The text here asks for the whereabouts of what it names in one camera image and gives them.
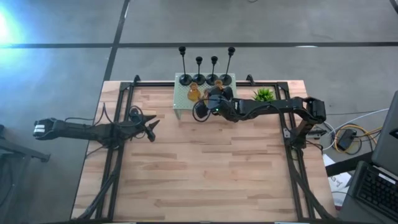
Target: concrete floor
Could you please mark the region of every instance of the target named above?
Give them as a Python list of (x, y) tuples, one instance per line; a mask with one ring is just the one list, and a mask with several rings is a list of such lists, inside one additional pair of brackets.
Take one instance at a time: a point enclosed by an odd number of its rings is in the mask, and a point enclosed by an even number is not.
[[(123, 0), (5, 0), (0, 44), (112, 43), (122, 5)], [(121, 42), (398, 41), (397, 21), (388, 0), (136, 0)], [(93, 117), (110, 51), (0, 49), (0, 123), (7, 127), (6, 138), (51, 153), (46, 164), (32, 161), (8, 223), (69, 219), (87, 141), (36, 141), (33, 122)], [(188, 49), (188, 71), (196, 70), (199, 55), (203, 71), (210, 71), (212, 55), (220, 59), (216, 72), (226, 68), (225, 48)], [(238, 48), (230, 71), (240, 79), (247, 74), (258, 80), (304, 79), (308, 94), (324, 100), (328, 113), (346, 113), (389, 106), (397, 90), (396, 58), (397, 47)], [(177, 49), (119, 49), (111, 80), (137, 74), (143, 80), (171, 80), (181, 69)], [(385, 115), (357, 123), (373, 129)], [(327, 121), (338, 126), (356, 116)], [(347, 158), (326, 153), (336, 161)]]

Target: small potted plant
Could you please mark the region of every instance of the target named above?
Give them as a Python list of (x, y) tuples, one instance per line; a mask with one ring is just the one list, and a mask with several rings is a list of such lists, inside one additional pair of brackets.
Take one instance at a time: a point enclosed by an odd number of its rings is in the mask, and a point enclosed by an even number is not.
[(261, 88), (258, 89), (257, 92), (253, 91), (256, 94), (253, 99), (261, 102), (271, 102), (274, 100), (274, 92), (269, 89)]

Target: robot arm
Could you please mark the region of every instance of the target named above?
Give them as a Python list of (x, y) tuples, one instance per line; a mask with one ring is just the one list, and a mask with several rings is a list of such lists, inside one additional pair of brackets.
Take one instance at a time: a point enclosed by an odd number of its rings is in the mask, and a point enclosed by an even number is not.
[(299, 126), (288, 130), (286, 124), (282, 124), (290, 135), (289, 144), (296, 147), (305, 146), (305, 137), (314, 125), (322, 124), (326, 120), (325, 103), (321, 100), (308, 97), (294, 97), (289, 100), (275, 100), (272, 102), (260, 102), (231, 98), (227, 100), (223, 95), (211, 95), (207, 104), (199, 103), (195, 107), (199, 118), (205, 117), (208, 113), (220, 115), (228, 121), (238, 122), (254, 119), (264, 114), (280, 114), (293, 112), (302, 118)]
[(86, 124), (70, 123), (55, 118), (41, 119), (35, 122), (33, 136), (37, 140), (51, 140), (59, 137), (86, 139), (98, 141), (103, 146), (115, 148), (125, 140), (146, 133), (149, 141), (155, 141), (155, 121), (148, 126), (146, 122), (155, 118), (156, 115), (138, 114), (132, 110), (129, 121), (121, 123), (109, 123), (90, 126)]

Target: wooden tabletop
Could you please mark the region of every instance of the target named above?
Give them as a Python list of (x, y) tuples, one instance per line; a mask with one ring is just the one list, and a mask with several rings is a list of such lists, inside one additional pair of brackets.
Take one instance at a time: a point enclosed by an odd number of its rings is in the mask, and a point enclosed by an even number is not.
[[(291, 97), (307, 96), (302, 80), (286, 82)], [(113, 118), (119, 84), (104, 83), (97, 119), (103, 103)], [(238, 87), (238, 98), (251, 98), (256, 89)], [(207, 122), (198, 123), (187, 111), (179, 121), (172, 108), (172, 87), (135, 87), (132, 104), (142, 108), (144, 114), (156, 114), (160, 123), (154, 130), (155, 142), (147, 138), (126, 142), (114, 221), (297, 220), (278, 115), (238, 123), (211, 116)], [(90, 142), (88, 152), (98, 147), (99, 143)], [(72, 218), (82, 214), (98, 193), (106, 150), (86, 159)], [(320, 150), (308, 146), (304, 161), (312, 192), (335, 215)], [(302, 192), (300, 198), (306, 214)], [(106, 216), (108, 201), (104, 207)]]

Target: laptop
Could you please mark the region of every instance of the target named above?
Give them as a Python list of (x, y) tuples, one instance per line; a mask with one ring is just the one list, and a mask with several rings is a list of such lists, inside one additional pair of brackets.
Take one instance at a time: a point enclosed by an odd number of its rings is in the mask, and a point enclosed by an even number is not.
[(372, 163), (358, 163), (338, 217), (348, 222), (398, 223), (398, 91), (377, 140)]

